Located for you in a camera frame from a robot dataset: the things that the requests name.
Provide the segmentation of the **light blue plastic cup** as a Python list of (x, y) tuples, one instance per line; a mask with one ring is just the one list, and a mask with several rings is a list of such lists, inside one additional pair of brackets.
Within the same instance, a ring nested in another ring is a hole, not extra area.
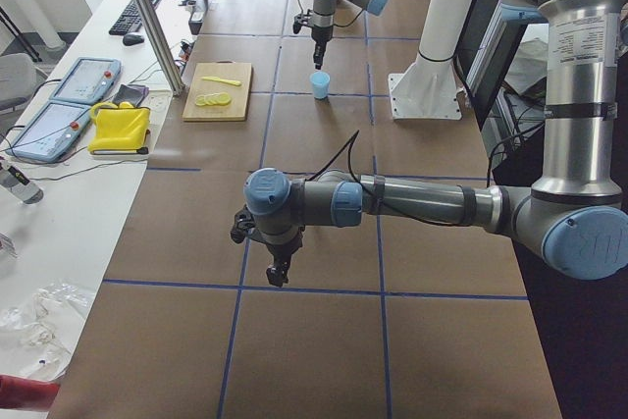
[(310, 75), (310, 84), (312, 95), (317, 100), (323, 100), (328, 97), (331, 78), (323, 71), (315, 71)]

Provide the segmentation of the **yellow plastic knife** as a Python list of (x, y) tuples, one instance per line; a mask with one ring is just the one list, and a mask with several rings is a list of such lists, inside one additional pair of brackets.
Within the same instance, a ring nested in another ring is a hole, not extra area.
[(207, 80), (207, 81), (213, 81), (217, 83), (228, 84), (232, 86), (242, 86), (241, 80), (238, 80), (238, 79), (224, 79), (224, 78), (215, 77), (215, 76), (203, 76), (201, 77), (201, 79)]

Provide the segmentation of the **bamboo cutting board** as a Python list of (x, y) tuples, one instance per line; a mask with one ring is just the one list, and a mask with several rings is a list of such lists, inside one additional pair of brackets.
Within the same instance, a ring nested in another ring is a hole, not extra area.
[[(241, 80), (242, 86), (232, 86), (202, 80), (203, 76)], [(183, 108), (185, 122), (242, 122), (247, 117), (248, 97), (252, 79), (252, 65), (242, 62), (204, 62), (194, 69), (188, 96)], [(198, 96), (227, 92), (232, 100), (228, 105), (199, 107)]]

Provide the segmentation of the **top lemon slice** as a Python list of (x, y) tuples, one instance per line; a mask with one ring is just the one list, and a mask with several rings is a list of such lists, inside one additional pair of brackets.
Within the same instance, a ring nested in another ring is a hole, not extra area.
[(204, 96), (198, 96), (195, 99), (195, 105), (199, 106), (199, 107), (203, 107), (203, 106), (207, 106), (208, 102), (207, 102), (207, 100), (206, 100), (206, 98)]

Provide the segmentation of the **black computer mouse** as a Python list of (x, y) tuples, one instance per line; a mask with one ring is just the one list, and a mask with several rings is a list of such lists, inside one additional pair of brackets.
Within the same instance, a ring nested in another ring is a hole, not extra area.
[(136, 32), (130, 32), (123, 36), (122, 43), (126, 47), (139, 45), (144, 42), (144, 36)]

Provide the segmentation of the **black keyboard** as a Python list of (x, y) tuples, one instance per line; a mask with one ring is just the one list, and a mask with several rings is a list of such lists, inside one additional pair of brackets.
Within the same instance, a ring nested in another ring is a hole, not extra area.
[[(150, 0), (154, 8), (161, 0)], [(127, 33), (137, 32), (142, 26), (141, 15), (135, 3), (130, 1), (123, 12), (118, 16), (108, 33), (114, 36), (124, 36)]]

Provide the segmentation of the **yellow bag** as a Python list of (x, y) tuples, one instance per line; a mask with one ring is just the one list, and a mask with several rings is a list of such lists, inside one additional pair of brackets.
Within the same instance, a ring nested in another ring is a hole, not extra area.
[(90, 154), (148, 153), (149, 108), (135, 107), (129, 102), (100, 102), (90, 108), (89, 117), (95, 126), (95, 136), (87, 145)]

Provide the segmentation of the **upper teach pendant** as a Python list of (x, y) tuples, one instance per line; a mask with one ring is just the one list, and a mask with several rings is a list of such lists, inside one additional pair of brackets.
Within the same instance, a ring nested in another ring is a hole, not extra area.
[(105, 96), (121, 71), (122, 62), (118, 59), (79, 57), (50, 99), (93, 105)]

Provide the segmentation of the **teach pendant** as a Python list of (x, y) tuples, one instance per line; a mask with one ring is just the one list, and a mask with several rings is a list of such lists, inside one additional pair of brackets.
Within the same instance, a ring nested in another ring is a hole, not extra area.
[(121, 71), (122, 62), (118, 59), (79, 57), (50, 99), (93, 105), (105, 96)]
[(8, 153), (39, 163), (57, 162), (90, 123), (91, 107), (49, 100), (22, 129)]

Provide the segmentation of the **clear plastic bags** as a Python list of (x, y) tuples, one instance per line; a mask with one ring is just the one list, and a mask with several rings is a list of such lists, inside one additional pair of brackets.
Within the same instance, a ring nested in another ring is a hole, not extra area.
[(58, 276), (23, 303), (1, 309), (4, 369), (28, 380), (63, 378), (96, 290)]

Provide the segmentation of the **lower teach pendant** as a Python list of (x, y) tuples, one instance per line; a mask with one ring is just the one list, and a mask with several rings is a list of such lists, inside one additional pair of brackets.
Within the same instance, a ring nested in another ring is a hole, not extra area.
[(39, 163), (57, 162), (90, 123), (91, 107), (49, 100), (22, 129), (8, 153)]

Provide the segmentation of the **grey water bottle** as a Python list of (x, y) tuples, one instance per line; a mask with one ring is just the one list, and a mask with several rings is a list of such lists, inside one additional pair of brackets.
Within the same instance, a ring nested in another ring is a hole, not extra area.
[(24, 204), (39, 202), (43, 190), (6, 159), (1, 159), (1, 185)]

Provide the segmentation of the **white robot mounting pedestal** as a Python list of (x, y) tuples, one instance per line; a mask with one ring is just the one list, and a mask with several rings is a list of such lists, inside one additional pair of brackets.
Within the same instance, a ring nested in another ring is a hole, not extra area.
[(453, 58), (472, 0), (430, 0), (415, 61), (389, 75), (395, 120), (459, 120)]

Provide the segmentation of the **aluminium frame post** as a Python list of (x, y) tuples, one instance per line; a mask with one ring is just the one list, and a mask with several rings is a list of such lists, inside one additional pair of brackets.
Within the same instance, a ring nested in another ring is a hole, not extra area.
[(179, 69), (173, 58), (164, 31), (150, 0), (133, 0), (137, 6), (145, 32), (162, 72), (174, 96), (180, 96), (185, 89)]

